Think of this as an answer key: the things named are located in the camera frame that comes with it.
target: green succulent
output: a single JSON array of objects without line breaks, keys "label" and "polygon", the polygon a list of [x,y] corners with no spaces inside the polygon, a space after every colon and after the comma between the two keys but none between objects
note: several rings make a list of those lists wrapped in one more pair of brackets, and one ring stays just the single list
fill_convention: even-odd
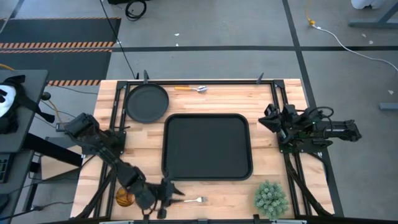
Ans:
[{"label": "green succulent", "polygon": [[280,218],[288,210],[286,194],[282,186],[270,183],[268,180],[260,184],[254,193],[254,206],[270,220]]}]

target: wooden board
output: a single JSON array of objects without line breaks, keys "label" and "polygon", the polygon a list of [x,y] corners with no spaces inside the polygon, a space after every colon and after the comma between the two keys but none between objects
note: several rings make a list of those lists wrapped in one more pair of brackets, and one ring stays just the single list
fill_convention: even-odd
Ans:
[{"label": "wooden board", "polygon": [[[116,80],[101,82],[94,117],[102,129],[109,128],[116,82]],[[289,103],[295,104],[298,109],[306,108],[300,80],[285,80],[285,84]],[[167,219],[250,219],[257,213],[253,198],[254,191],[260,183],[266,180],[278,182],[289,195],[285,164],[282,154],[279,153],[276,136],[257,122],[258,118],[264,116],[266,106],[272,103],[271,88],[269,85],[207,85],[207,87],[208,91],[205,94],[199,94],[194,91],[174,90],[174,86],[164,86],[170,98],[170,106],[165,116],[152,124],[137,123],[127,117],[126,126],[130,128],[126,130],[126,152],[121,158],[138,166],[145,173],[148,182],[160,182],[164,121],[168,116],[174,113],[242,114],[249,122],[254,166],[252,176],[244,181],[176,182],[176,187],[186,194],[185,199],[205,196],[208,201],[173,205],[167,209]],[[123,96],[124,94],[121,94],[119,105],[123,102]],[[121,108],[118,109],[116,124],[120,120],[120,114]],[[333,213],[321,162],[303,155],[302,164],[308,188],[324,208]],[[80,172],[72,217],[81,212],[98,188],[100,172],[101,161],[98,158],[90,161]],[[299,190],[297,192],[300,210],[303,211],[302,196]],[[287,199],[290,207],[283,218],[293,218],[290,197]],[[156,219],[156,212],[150,218]],[[142,215],[136,205],[123,208],[114,201],[111,219],[141,220]]]}]

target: orange striped tape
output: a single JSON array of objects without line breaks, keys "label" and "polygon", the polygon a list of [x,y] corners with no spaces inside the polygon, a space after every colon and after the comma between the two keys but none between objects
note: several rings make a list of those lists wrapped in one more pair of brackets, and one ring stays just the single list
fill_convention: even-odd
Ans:
[{"label": "orange striped tape", "polygon": [[75,47],[112,47],[114,42],[44,42],[44,43],[0,43],[0,49],[51,49]]},{"label": "orange striped tape", "polygon": [[101,80],[50,80],[47,86],[97,86]]},{"label": "orange striped tape", "polygon": [[[46,18],[46,17],[40,17],[40,18],[15,18],[13,20],[26,20],[26,19],[106,19],[106,17],[61,17],[61,18]],[[120,19],[120,17],[110,17],[109,19]]]},{"label": "orange striped tape", "polygon": [[20,53],[68,53],[68,52],[112,52],[111,49],[74,49],[74,50],[0,50],[0,54]]}]

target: frying pan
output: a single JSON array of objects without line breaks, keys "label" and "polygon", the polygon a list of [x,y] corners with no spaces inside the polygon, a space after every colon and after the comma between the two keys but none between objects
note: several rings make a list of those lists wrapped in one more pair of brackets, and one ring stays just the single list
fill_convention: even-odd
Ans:
[{"label": "frying pan", "polygon": [[124,103],[127,115],[140,123],[153,123],[161,118],[169,107],[169,96],[161,86],[148,83],[144,70],[144,83],[131,90]]}]

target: concrete floor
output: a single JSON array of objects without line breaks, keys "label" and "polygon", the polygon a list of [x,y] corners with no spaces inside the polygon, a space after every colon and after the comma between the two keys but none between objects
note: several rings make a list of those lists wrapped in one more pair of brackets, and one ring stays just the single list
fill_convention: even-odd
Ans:
[{"label": "concrete floor", "polygon": [[[318,0],[310,6],[310,17],[318,26],[334,32],[346,45],[398,45],[398,30],[352,29],[350,18],[382,15],[396,0],[377,10],[357,11],[348,0]],[[17,0],[0,3],[0,17],[7,17]],[[309,29],[304,16],[306,1],[290,0],[290,10],[302,46],[337,46],[336,40]],[[284,7],[278,0],[153,0],[147,14],[129,22],[124,12],[105,3],[109,16],[122,17],[119,38],[124,47],[203,45],[293,46]],[[97,0],[25,0],[17,17],[103,17]],[[361,52],[398,65],[398,52]],[[335,109],[333,119],[355,119],[363,138],[356,142],[336,140],[329,148],[331,163],[346,217],[398,220],[398,113],[379,111],[379,102],[398,102],[398,74],[388,65],[371,62],[349,52],[304,52],[308,76],[318,106]],[[301,78],[295,52],[206,51],[129,52],[135,72],[148,70],[151,78]],[[122,53],[112,53],[108,79],[131,78]],[[73,87],[98,91],[97,86]],[[92,113],[94,95],[82,95],[57,87],[46,88],[62,111],[73,115]],[[35,119],[30,130],[41,137],[60,136]],[[73,200],[76,182],[41,185],[36,204]],[[65,220],[71,206],[15,218],[13,223]]]}]

